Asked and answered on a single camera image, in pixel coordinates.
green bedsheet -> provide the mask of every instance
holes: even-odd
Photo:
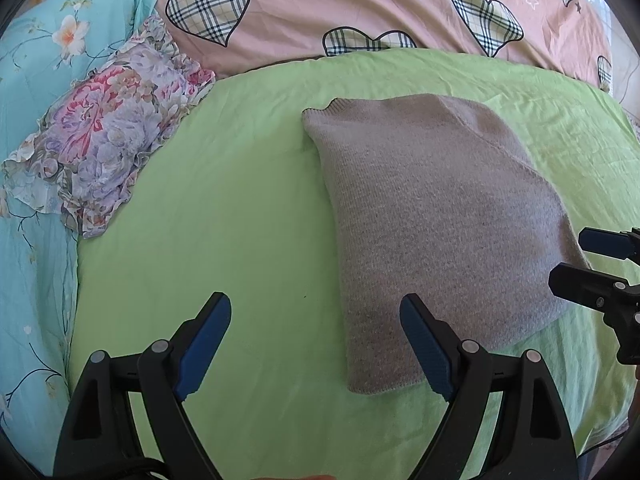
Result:
[[[185,407],[223,477],[406,478],[446,406],[425,383],[378,396],[347,391],[334,222],[300,113],[335,97],[423,92],[500,114],[558,189],[576,231],[640,221],[640,145],[623,111],[557,73],[402,49],[235,76],[153,156],[108,231],[80,244],[72,380],[93,350],[141,351],[220,290],[232,300],[231,326]],[[640,282],[629,262],[591,261]],[[578,451],[622,423],[633,370],[616,363],[616,339],[599,314],[571,306],[505,353],[526,348],[543,353]],[[481,466],[498,402],[466,478]],[[134,410],[145,449],[156,453],[138,398]]]

flower print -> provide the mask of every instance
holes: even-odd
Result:
[[[67,0],[64,4],[62,4],[60,10],[65,10],[67,7],[73,7],[73,10],[78,12],[78,10],[82,9],[83,7],[91,7],[91,4],[91,0]]]
[[[129,56],[128,65],[136,72],[148,75],[157,85],[162,84],[164,79],[175,76],[171,63],[167,63],[160,52],[146,43],[135,45],[129,50]]]
[[[112,164],[113,161],[120,158],[122,150],[119,150],[114,144],[105,142],[98,147],[98,153],[95,155],[95,160],[101,164]]]
[[[59,152],[62,150],[62,140],[56,137],[46,137],[44,141],[44,148],[48,152]]]
[[[33,34],[39,28],[43,28],[44,23],[42,23],[39,19],[33,18],[31,20],[31,25],[29,26],[29,30],[27,31],[29,34]]]
[[[41,178],[51,178],[58,172],[58,162],[55,158],[47,157],[42,161]]]
[[[167,101],[172,96],[172,94],[180,95],[182,93],[182,83],[183,81],[178,80],[178,78],[168,81],[165,86],[158,88],[156,90],[156,95],[158,99],[161,101]]]
[[[6,201],[6,190],[4,187],[0,187],[0,218],[11,218],[9,205]]]
[[[60,30],[54,32],[51,36],[53,43],[62,47],[62,52],[60,53],[62,61],[69,64],[72,56],[84,54],[84,37],[88,31],[89,22],[76,22],[75,17],[71,14],[65,16]]]
[[[26,162],[29,160],[35,151],[35,142],[38,138],[38,133],[31,134],[29,137],[21,142],[18,149],[12,152],[8,158],[15,162]]]
[[[130,38],[129,38],[129,43],[132,44],[138,44],[138,43],[142,43],[143,41],[145,41],[145,38],[143,38],[142,36],[140,36],[139,33],[135,33],[133,34]],[[124,45],[122,47],[122,50],[124,50],[125,48],[127,48],[127,50],[129,50],[130,48],[132,48],[132,45]]]
[[[158,16],[149,16],[145,20],[145,34],[148,38],[153,38],[156,42],[164,42],[167,37],[171,39],[171,35],[166,30],[164,24],[158,19]]]
[[[215,80],[216,75],[211,70],[197,69],[187,75],[187,81],[194,86],[203,86]]]
[[[124,68],[110,77],[107,82],[111,85],[111,92],[117,94],[118,99],[132,98],[140,86],[140,74],[130,68]]]
[[[72,174],[72,189],[74,195],[82,200],[90,198],[90,194],[82,192],[82,190],[90,190],[94,182],[97,182],[102,176],[102,165],[93,156],[88,156],[80,164],[78,164],[78,173]]]
[[[154,90],[156,89],[156,85],[154,85],[151,81],[143,81],[140,83],[138,88],[138,92],[134,96],[136,101],[146,101],[150,103],[154,98]]]
[[[89,151],[92,135],[103,130],[105,114],[122,103],[117,99],[117,93],[111,91],[108,81],[123,71],[122,67],[111,66],[93,80],[81,84],[55,112],[53,126],[47,135],[62,141],[58,155],[61,164],[83,158]]]
[[[152,104],[131,99],[104,118],[104,129],[111,144],[134,154],[146,150],[158,136],[161,120]]]

pink flower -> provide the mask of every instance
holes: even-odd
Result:
[[[156,95],[161,101],[167,101],[172,94],[178,93],[182,90],[181,81],[174,79],[169,81],[167,85],[156,90]]]
[[[72,56],[84,54],[84,37],[89,31],[89,22],[76,22],[71,14],[62,20],[60,30],[51,36],[53,43],[62,47],[60,57],[67,64],[71,62]]]
[[[195,70],[187,76],[187,81],[192,85],[202,86],[209,83],[215,74],[211,70]]]
[[[111,77],[123,72],[119,66],[112,66],[99,73],[92,80],[80,85],[73,95],[53,116],[55,135],[60,138],[62,147],[58,160],[69,164],[78,158],[84,158],[91,144],[92,134],[101,132],[102,118],[105,113],[122,104],[118,93],[111,91],[108,82]]]

light blue floral blanket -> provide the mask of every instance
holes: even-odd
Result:
[[[1,159],[38,129],[73,81],[84,80],[132,36],[155,3],[46,0],[11,23],[0,38]],[[50,474],[68,405],[77,234],[58,215],[35,212],[11,196],[0,203],[0,426]]]

black plastic bracket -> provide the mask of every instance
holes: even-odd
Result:
[[[111,358],[95,351],[72,396],[58,441],[54,476],[81,474],[143,458],[129,402],[141,392],[167,474],[174,480],[220,480],[182,402],[197,391],[231,320],[231,304],[216,292],[171,340],[142,354]],[[148,480],[146,473],[129,480]]]
[[[476,478],[577,480],[569,423],[539,352],[509,357],[491,354],[472,340],[460,341],[417,294],[403,298],[400,321],[432,389],[449,402],[410,480],[459,480],[491,392],[503,392],[502,404]]]
[[[580,232],[583,250],[620,260],[640,262],[640,231],[613,233],[587,228]],[[640,285],[625,278],[559,264],[549,274],[549,288],[558,298],[581,304],[604,314],[604,323],[620,343],[618,361],[640,365]]]

